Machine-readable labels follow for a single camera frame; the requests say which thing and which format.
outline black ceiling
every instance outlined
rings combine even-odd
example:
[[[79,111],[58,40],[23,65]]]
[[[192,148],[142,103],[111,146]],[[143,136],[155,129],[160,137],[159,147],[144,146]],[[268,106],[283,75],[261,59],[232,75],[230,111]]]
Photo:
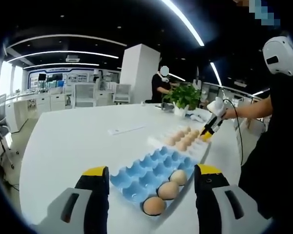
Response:
[[[80,62],[97,63],[100,68],[117,70],[122,65],[124,50],[143,43],[161,52],[162,64],[167,65],[171,73],[187,80],[194,78],[196,67],[199,67],[205,81],[217,84],[209,65],[214,62],[225,86],[255,93],[269,85],[265,78],[269,74],[260,49],[269,37],[275,35],[274,30],[262,26],[261,21],[248,13],[248,8],[237,7],[232,0],[171,1],[192,23],[205,43],[204,47],[199,46],[181,20],[161,0],[81,0],[69,5],[66,3],[68,11],[28,11],[15,18],[7,46],[51,34],[78,34],[114,40],[126,46],[97,39],[50,37],[20,43],[12,49],[21,55],[53,50],[108,54],[119,58],[78,55]],[[26,59],[39,65],[65,62],[66,56],[66,53],[56,53]],[[29,66],[20,60],[12,63]],[[234,85],[236,79],[246,81],[248,86]]]

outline ceiling light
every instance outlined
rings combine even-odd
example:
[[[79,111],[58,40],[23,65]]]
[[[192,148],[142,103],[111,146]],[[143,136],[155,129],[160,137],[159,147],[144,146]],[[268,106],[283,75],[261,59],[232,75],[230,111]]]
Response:
[[[58,63],[47,63],[47,64],[40,64],[40,65],[29,66],[29,67],[24,67],[23,69],[33,68],[33,67],[52,66],[52,65],[85,65],[85,66],[99,66],[98,64],[94,64],[94,63],[58,62]]]
[[[223,86],[222,83],[221,83],[220,77],[219,77],[219,75],[218,75],[218,72],[217,72],[217,70],[216,70],[215,64],[214,64],[213,62],[211,62],[210,65],[211,65],[212,69],[214,70],[214,73],[215,73],[216,78],[217,78],[217,80],[218,80],[218,84],[219,84],[220,86]]]
[[[192,24],[189,20],[185,17],[185,15],[176,7],[170,0],[162,0],[185,24],[185,26],[190,30],[196,41],[199,43],[200,46],[204,46],[202,39],[200,38],[199,34],[196,32]]]
[[[176,77],[177,79],[180,79],[182,81],[186,81],[185,79],[182,79],[182,78],[180,78],[180,77],[178,77],[178,76],[176,76],[176,75],[174,75],[172,73],[168,73],[168,75],[171,75],[172,77]]]
[[[87,52],[87,51],[74,51],[74,50],[56,50],[56,51],[44,51],[44,52],[38,52],[38,53],[33,53],[33,54],[28,54],[28,55],[22,55],[16,58],[13,58],[7,62],[12,62],[17,59],[21,59],[24,57],[28,56],[34,56],[34,55],[43,55],[43,54],[51,54],[51,53],[75,53],[75,54],[89,54],[89,55],[100,55],[100,56],[105,56],[105,57],[110,57],[114,59],[118,59],[117,56],[112,56],[112,55],[106,55],[106,54],[100,54],[100,53],[94,53],[94,52]]]
[[[259,91],[259,92],[257,92],[257,93],[255,93],[255,94],[253,94],[253,96],[256,96],[256,95],[259,95],[259,94],[263,94],[264,92],[267,92],[267,91],[269,91],[270,89],[266,89],[266,90],[264,90],[264,91]]]

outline white tabletop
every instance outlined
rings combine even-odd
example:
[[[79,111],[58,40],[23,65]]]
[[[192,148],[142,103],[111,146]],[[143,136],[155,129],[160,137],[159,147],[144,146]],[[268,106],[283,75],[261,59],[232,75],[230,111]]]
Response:
[[[30,224],[39,224],[48,205],[66,188],[74,188],[82,173],[106,165],[110,174],[130,166],[154,150],[147,137],[170,127],[185,124],[202,128],[204,124],[180,120],[153,105],[118,105],[79,108],[42,114],[27,144],[20,175],[22,214]],[[139,130],[111,136],[108,130],[144,125]],[[223,171],[230,184],[240,176],[238,145],[232,121],[224,121],[213,136],[206,163]],[[107,232],[197,233],[198,218],[194,185],[176,210],[154,229],[154,222],[129,204],[110,184]]]

